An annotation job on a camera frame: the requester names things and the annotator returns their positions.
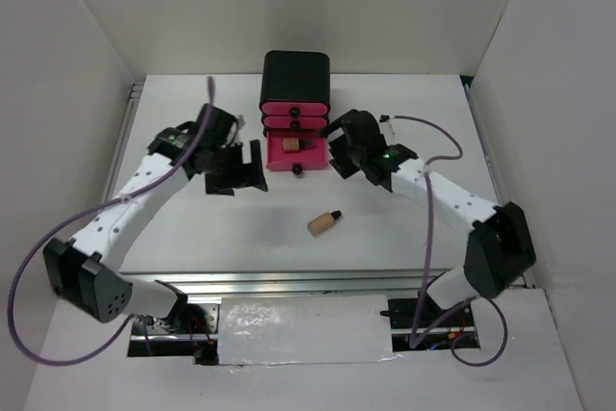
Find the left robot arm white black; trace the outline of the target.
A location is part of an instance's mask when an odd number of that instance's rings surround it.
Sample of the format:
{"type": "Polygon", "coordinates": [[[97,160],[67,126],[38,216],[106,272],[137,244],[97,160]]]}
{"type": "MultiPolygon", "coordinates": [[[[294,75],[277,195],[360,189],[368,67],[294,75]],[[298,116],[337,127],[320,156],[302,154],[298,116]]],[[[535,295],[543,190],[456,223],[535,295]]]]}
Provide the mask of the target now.
{"type": "Polygon", "coordinates": [[[45,245],[52,291],[102,323],[132,314],[153,317],[169,333],[182,330],[190,312],[186,294],[119,271],[141,232],[194,177],[203,177],[207,194],[267,190],[259,141],[250,141],[250,160],[243,160],[243,125],[240,117],[206,104],[197,120],[160,132],[134,175],[91,222],[68,241],[53,238],[45,245]]]}

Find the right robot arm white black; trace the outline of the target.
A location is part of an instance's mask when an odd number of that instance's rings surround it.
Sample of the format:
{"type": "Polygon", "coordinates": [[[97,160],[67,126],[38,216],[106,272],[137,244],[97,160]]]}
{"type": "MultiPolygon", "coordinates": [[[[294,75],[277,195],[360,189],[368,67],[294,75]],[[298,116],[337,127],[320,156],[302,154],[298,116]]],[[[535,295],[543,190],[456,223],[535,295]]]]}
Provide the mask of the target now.
{"type": "Polygon", "coordinates": [[[424,160],[405,145],[388,142],[381,131],[388,119],[351,110],[319,134],[326,138],[335,131],[342,133],[329,144],[330,164],[342,178],[362,172],[373,185],[424,207],[429,221],[440,220],[466,237],[463,264],[422,291],[420,317],[436,326],[448,319],[452,307],[460,302],[498,296],[529,270],[537,257],[519,205],[499,205],[470,193],[434,171],[432,159],[424,160]]]}

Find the pink drawer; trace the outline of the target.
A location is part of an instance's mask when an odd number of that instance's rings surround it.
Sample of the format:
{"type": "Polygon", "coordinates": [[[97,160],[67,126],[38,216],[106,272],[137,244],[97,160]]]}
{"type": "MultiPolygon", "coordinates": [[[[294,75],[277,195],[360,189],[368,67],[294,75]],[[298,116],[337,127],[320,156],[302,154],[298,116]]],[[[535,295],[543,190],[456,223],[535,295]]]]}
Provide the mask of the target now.
{"type": "Polygon", "coordinates": [[[263,116],[265,128],[276,130],[318,130],[328,123],[326,117],[320,116],[263,116]]]}
{"type": "Polygon", "coordinates": [[[321,102],[266,101],[260,110],[267,116],[327,116],[330,107],[321,102]]]}
{"type": "Polygon", "coordinates": [[[327,142],[314,130],[276,130],[265,131],[267,141],[266,168],[270,171],[289,171],[301,175],[308,170],[327,168],[327,142]],[[312,140],[314,146],[298,152],[283,152],[281,141],[285,138],[312,140]]]}

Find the black drawer organizer cabinet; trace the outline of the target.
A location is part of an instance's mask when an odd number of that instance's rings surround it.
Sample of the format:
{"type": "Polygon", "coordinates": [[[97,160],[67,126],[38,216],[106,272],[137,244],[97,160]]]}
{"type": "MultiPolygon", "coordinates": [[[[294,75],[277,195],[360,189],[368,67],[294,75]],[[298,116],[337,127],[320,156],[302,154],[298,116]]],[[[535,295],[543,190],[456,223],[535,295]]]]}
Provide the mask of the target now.
{"type": "Polygon", "coordinates": [[[271,50],[264,57],[260,103],[330,104],[330,59],[322,52],[271,50]]]}

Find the foundation pump bottle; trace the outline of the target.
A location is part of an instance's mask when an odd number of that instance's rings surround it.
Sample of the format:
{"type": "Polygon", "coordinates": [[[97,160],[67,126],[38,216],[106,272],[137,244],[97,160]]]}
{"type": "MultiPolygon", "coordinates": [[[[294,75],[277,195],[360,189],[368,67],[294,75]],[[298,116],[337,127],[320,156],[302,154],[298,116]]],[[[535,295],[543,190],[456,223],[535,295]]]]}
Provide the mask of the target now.
{"type": "Polygon", "coordinates": [[[304,149],[309,149],[314,146],[312,140],[297,139],[297,138],[285,138],[281,141],[281,148],[283,152],[298,152],[304,149]]]}

